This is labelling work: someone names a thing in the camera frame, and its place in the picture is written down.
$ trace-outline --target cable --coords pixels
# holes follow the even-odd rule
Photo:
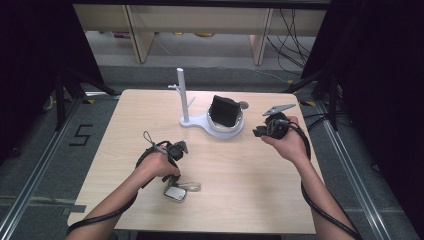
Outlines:
[[[178,150],[181,150],[181,153],[178,153],[178,152],[175,152],[175,151],[173,151],[173,150],[175,150],[175,148],[173,148],[173,147],[175,147],[175,145],[172,145],[171,144],[171,142],[169,142],[169,141],[162,141],[162,142],[160,142],[160,143],[158,143],[158,144],[155,144],[153,141],[152,141],[152,139],[150,138],[150,135],[149,135],[149,133],[147,132],[147,131],[145,131],[144,132],[144,134],[143,134],[143,136],[144,136],[144,138],[149,142],[149,143],[151,143],[152,144],[152,146],[150,147],[150,148],[148,148],[148,149],[146,149],[146,151],[141,155],[141,157],[138,159],[138,161],[137,161],[137,163],[136,163],[136,165],[135,165],[135,168],[137,168],[140,164],[141,164],[141,162],[149,155],[149,154],[151,154],[152,152],[154,152],[154,151],[160,151],[160,152],[162,152],[162,153],[164,153],[164,154],[166,154],[166,155],[168,155],[168,161],[174,166],[174,167],[177,167],[178,168],[178,166],[176,165],[176,163],[174,162],[174,161],[178,161],[182,156],[183,156],[183,149],[180,149],[179,147],[178,147],[178,143],[176,144],[177,145],[177,148],[178,148]],[[162,147],[161,147],[161,145],[163,145],[163,144],[166,144],[166,147],[167,147],[167,149],[163,149]],[[171,177],[172,175],[168,175],[168,176],[165,176],[164,178],[162,178],[162,181],[166,181],[169,177]],[[144,188],[147,184],[149,184],[151,181],[153,180],[153,178],[151,179],[151,180],[149,180],[144,186],[142,186],[141,188]],[[199,185],[196,185],[196,183],[188,183],[187,184],[187,189],[191,189],[192,191],[199,191],[200,190],[200,184]],[[67,232],[66,232],[66,235],[69,235],[72,231],[74,231],[75,229],[77,229],[77,228],[80,228],[80,227],[83,227],[83,226],[87,226],[87,225],[90,225],[90,224],[94,224],[94,223],[98,223],[98,222],[102,222],[102,221],[106,221],[106,220],[108,220],[108,219],[111,219],[111,218],[114,218],[114,217],[117,217],[117,216],[119,216],[119,215],[121,215],[121,214],[123,214],[125,211],[127,211],[133,204],[134,204],[134,202],[135,202],[135,200],[137,199],[137,195],[138,195],[138,193],[136,193],[135,195],[134,195],[134,197],[129,201],[129,202],[127,202],[123,207],[121,207],[121,208],[119,208],[118,210],[116,210],[116,211],[113,211],[113,212],[111,212],[111,213],[107,213],[107,214],[104,214],[104,215],[101,215],[101,216],[98,216],[98,217],[93,217],[93,218],[87,218],[87,219],[83,219],[83,220],[81,220],[81,221],[78,221],[78,222],[76,222],[76,223],[74,223],[74,224],[72,224],[69,228],[68,228],[68,230],[67,230]]]
[[[263,126],[257,127],[256,128],[256,133],[255,133],[255,130],[254,130],[255,136],[258,137],[258,136],[261,136],[261,135],[266,134],[268,136],[281,139],[287,133],[288,129],[291,128],[296,133],[298,133],[299,136],[302,138],[302,140],[303,140],[303,142],[305,144],[306,154],[308,156],[308,159],[311,160],[311,147],[310,147],[309,140],[306,137],[305,133],[302,131],[302,129],[299,127],[298,124],[296,124],[294,122],[288,122],[287,117],[283,113],[277,113],[275,115],[269,116],[267,118],[267,120],[265,120],[265,123],[266,123],[266,127],[263,127]],[[344,209],[341,207],[340,203],[337,201],[336,198],[334,198],[334,196],[331,194],[331,192],[330,192],[330,195],[333,197],[334,201],[339,206],[339,208],[341,209],[341,211],[345,215],[346,219],[353,226],[353,229],[351,229],[350,227],[346,226],[345,224],[343,224],[339,220],[335,219],[334,217],[330,216],[329,214],[327,214],[326,212],[324,212],[320,207],[318,207],[312,201],[312,199],[309,197],[308,193],[305,190],[305,187],[303,185],[303,182],[301,182],[301,191],[302,191],[302,195],[303,195],[306,203],[316,213],[318,213],[320,216],[322,216],[327,221],[333,223],[335,226],[337,226],[338,228],[340,228],[341,230],[343,230],[346,234],[350,235],[354,239],[358,239],[358,240],[362,240],[363,239],[362,236],[360,235],[358,229],[356,228],[355,224],[353,224],[352,220],[349,218],[349,216],[346,214],[346,212],[344,211]]]
[[[316,125],[318,125],[320,122],[322,122],[322,121],[324,121],[324,120],[327,120],[328,119],[328,114],[325,114],[324,116],[322,116],[322,117],[320,117],[318,120],[315,120],[313,123],[311,123],[308,127],[307,127],[307,129],[308,129],[308,132],[310,132],[311,130],[312,130],[312,128],[313,127],[315,127]]]
[[[297,48],[297,51],[295,51],[295,50],[293,50],[293,49],[291,49],[291,48],[288,48],[287,46],[285,46],[287,49],[289,49],[289,50],[291,50],[292,52],[295,52],[295,53],[298,53],[299,54],[299,56],[300,56],[300,58],[302,59],[302,62],[303,62],[303,64],[305,64],[306,63],[306,59],[305,59],[305,56],[307,56],[307,55],[305,55],[305,54],[303,54],[303,52],[302,52],[302,50],[300,49],[300,48],[303,48],[305,51],[307,51],[308,53],[309,53],[309,50],[307,50],[300,42],[299,42],[299,40],[297,39],[297,32],[296,32],[296,23],[295,23],[295,16],[296,16],[296,11],[295,11],[295,9],[292,9],[292,22],[291,22],[291,24],[290,24],[290,27],[289,27],[289,25],[288,25],[288,23],[287,23],[287,21],[286,21],[286,19],[285,19],[285,17],[284,17],[284,14],[283,14],[283,11],[282,11],[282,9],[279,9],[280,10],[280,15],[281,15],[281,18],[283,19],[283,21],[284,21],[284,24],[286,25],[286,28],[287,28],[287,36],[286,36],[286,39],[284,40],[284,43],[283,43],[283,45],[285,45],[285,42],[286,42],[286,40],[287,40],[287,38],[288,38],[288,36],[290,36],[291,37],[291,39],[293,40],[293,43],[295,44],[295,46],[296,46],[296,48]]]
[[[283,18],[283,20],[284,20],[284,16],[283,16],[283,13],[282,13],[281,9],[280,9],[280,14],[281,14],[281,17],[282,17],[282,18]],[[294,19],[293,19],[293,21],[292,21],[292,24],[290,25],[290,28],[288,28],[288,29],[287,29],[287,32],[288,32],[288,33],[290,33],[290,32],[291,32],[291,28],[292,28],[292,26],[294,26]],[[284,46],[286,47],[286,49],[287,49],[287,50],[292,51],[292,52],[294,52],[294,53],[298,53],[298,52],[296,52],[295,50],[293,50],[293,49],[289,48],[287,45],[285,45],[285,44],[286,44],[286,41],[287,41],[287,39],[288,39],[288,37],[289,37],[289,34],[287,34],[287,35],[286,35],[286,38],[284,39],[284,41],[281,41],[280,37],[277,35],[278,40],[281,42],[281,44],[282,44],[282,45],[284,45]]]
[[[298,67],[303,68],[304,65],[302,63],[299,63],[298,61],[296,61],[294,58],[290,57],[289,55],[287,55],[286,53],[282,52],[281,49],[284,47],[284,44],[280,47],[277,48],[274,43],[271,41],[271,39],[269,39],[269,37],[267,36],[267,40],[268,42],[271,44],[271,46],[274,48],[274,50],[281,56],[285,57],[287,60],[289,60],[290,62],[296,64]]]

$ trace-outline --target finger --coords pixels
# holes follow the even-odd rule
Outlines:
[[[180,172],[180,169],[178,169],[178,168],[174,168],[174,172],[172,173],[174,176],[180,176],[181,175],[181,172]]]
[[[287,119],[289,119],[290,122],[299,123],[299,119],[295,116],[287,116]]]
[[[270,136],[262,135],[261,140],[269,145],[273,145],[277,139]]]

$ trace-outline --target black object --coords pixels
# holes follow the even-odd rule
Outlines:
[[[282,139],[289,130],[289,120],[282,112],[268,116],[265,119],[265,125],[258,126],[253,130],[255,137],[266,135],[276,139]]]
[[[343,102],[399,204],[424,239],[424,2],[375,4]]]
[[[70,2],[5,1],[0,26],[1,163],[43,112],[55,87],[59,127],[65,118],[63,86],[81,98],[81,82],[104,83]]]
[[[298,124],[294,122],[290,122],[286,115],[279,112],[273,115],[270,115],[267,117],[265,121],[266,126],[258,126],[256,127],[256,130],[253,130],[253,133],[255,134],[255,137],[260,137],[263,135],[270,136],[276,139],[282,139],[286,134],[289,128],[293,129],[299,136],[302,138],[303,143],[305,144],[306,149],[306,155],[308,156],[309,160],[311,159],[311,146],[309,143],[308,138],[306,137],[303,130],[299,127]],[[320,216],[325,218],[327,221],[331,222],[332,224],[336,225],[338,228],[349,234],[354,239],[362,239],[362,236],[360,235],[358,229],[356,228],[355,224],[353,224],[352,220],[349,218],[349,216],[346,214],[346,212],[343,210],[341,205],[338,203],[337,199],[334,198],[336,203],[339,205],[340,209],[343,211],[346,218],[349,220],[351,225],[354,229],[349,228],[342,222],[338,221],[328,213],[324,212],[320,207],[318,207],[312,199],[309,197],[308,193],[305,190],[305,187],[303,185],[303,182],[301,182],[301,191],[303,198],[305,199],[306,203]]]
[[[209,110],[209,115],[215,123],[226,127],[234,127],[240,115],[240,103],[230,98],[215,95]]]
[[[339,1],[331,2],[310,59],[306,63],[301,82],[283,91],[293,93],[317,81],[312,96],[314,99],[323,99],[329,95],[329,121],[335,131],[337,131],[338,78],[345,70],[361,28],[366,24],[370,14],[368,2],[368,0],[349,1],[345,5],[340,5]]]
[[[177,142],[175,144],[171,144],[171,142],[169,141],[162,141],[158,144],[154,144],[152,142],[152,146],[148,149],[146,149],[146,151],[144,151],[144,153],[141,155],[141,157],[138,159],[137,163],[135,164],[135,168],[137,168],[141,162],[152,152],[157,151],[157,147],[161,147],[161,145],[166,144],[166,151],[168,153],[168,161],[175,166],[176,168],[178,168],[177,164],[174,161],[178,161],[180,160],[183,156],[184,156],[184,151],[186,151],[186,146],[185,146],[185,142],[181,141],[181,142]],[[165,176],[162,181],[165,182],[169,177],[173,177],[173,181],[176,182],[179,179],[179,176],[174,176],[174,175],[168,175]],[[144,188],[147,186],[147,184],[149,184],[153,179],[149,180],[144,186],[142,186],[141,188]],[[93,217],[93,218],[88,218],[88,219],[83,219],[81,221],[78,221],[74,224],[72,224],[71,226],[69,226],[66,235],[69,235],[72,231],[74,231],[77,228],[80,227],[84,227],[90,224],[94,224],[94,223],[98,223],[98,222],[102,222],[102,221],[106,221],[108,219],[117,217],[121,214],[123,214],[125,211],[127,211],[135,202],[135,200],[137,199],[137,195],[138,193],[136,193],[134,195],[133,198],[131,198],[131,200],[126,203],[122,208],[113,211],[111,213],[102,215],[102,216],[98,216],[98,217]]]

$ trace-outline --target white pole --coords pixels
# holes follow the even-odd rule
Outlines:
[[[183,106],[184,122],[188,122],[189,116],[188,116],[188,106],[187,106],[187,95],[186,95],[186,89],[185,89],[184,70],[182,68],[177,68],[177,74],[178,74],[178,88],[180,90],[181,104]]]

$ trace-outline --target black handheld controller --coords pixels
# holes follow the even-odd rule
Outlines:
[[[172,144],[169,141],[162,141],[158,144],[155,144],[153,142],[152,146],[148,149],[146,149],[146,151],[141,155],[141,157],[138,159],[135,168],[137,168],[141,162],[152,152],[154,151],[159,151],[162,152],[163,154],[168,156],[168,162],[171,163],[174,167],[178,168],[177,164],[175,163],[176,161],[180,160],[181,158],[183,158],[184,156],[184,152],[188,153],[187,150],[187,144],[185,141],[179,141],[175,144]],[[165,177],[162,178],[162,182],[165,182],[166,180],[168,180],[168,178],[170,178],[173,175],[167,175]],[[179,176],[174,176],[175,181],[178,181]],[[142,186],[141,188],[144,188],[147,186],[147,184],[149,184],[151,181],[153,180],[150,179],[144,186]]]
[[[265,119],[266,126],[257,126],[253,130],[255,137],[262,135],[270,136],[276,139],[283,138],[289,130],[290,121],[282,112],[278,112],[273,115],[269,115]]]

